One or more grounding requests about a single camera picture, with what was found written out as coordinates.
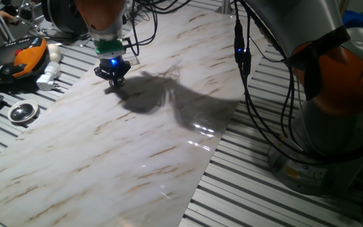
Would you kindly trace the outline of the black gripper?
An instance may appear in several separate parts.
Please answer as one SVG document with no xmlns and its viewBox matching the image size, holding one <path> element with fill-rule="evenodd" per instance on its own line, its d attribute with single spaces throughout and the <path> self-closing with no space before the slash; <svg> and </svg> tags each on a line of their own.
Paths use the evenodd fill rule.
<svg viewBox="0 0 363 227">
<path fill-rule="evenodd" d="M 94 68 L 94 72 L 99 78 L 108 81 L 110 86 L 122 87 L 125 83 L 124 76 L 130 68 L 130 62 L 120 55 L 111 59 L 100 59 L 100 66 Z"/>
</svg>

